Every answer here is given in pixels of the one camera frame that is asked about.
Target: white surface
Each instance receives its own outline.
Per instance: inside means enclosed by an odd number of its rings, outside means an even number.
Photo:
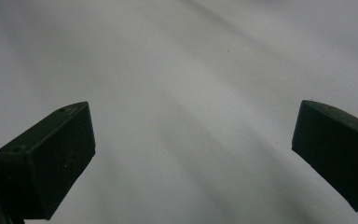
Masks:
[[[91,108],[52,224],[358,223],[291,151],[303,99],[358,117],[358,0],[0,0],[0,147]]]

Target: gray surface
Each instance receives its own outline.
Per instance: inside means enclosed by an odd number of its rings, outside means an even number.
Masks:
[[[91,108],[50,223],[358,223],[290,149],[303,99],[358,117],[358,1],[0,1],[0,147]]]

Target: small hole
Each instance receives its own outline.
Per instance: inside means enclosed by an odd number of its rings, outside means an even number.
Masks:
[[[22,151],[23,149],[25,149],[25,146],[20,146],[20,147],[13,147],[13,151],[14,152],[20,152],[20,151]]]

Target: screw hole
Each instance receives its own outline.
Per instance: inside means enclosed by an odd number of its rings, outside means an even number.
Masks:
[[[13,151],[14,152],[20,152],[20,151],[22,151],[23,149],[25,149],[25,146],[19,146],[19,147],[13,147]]]

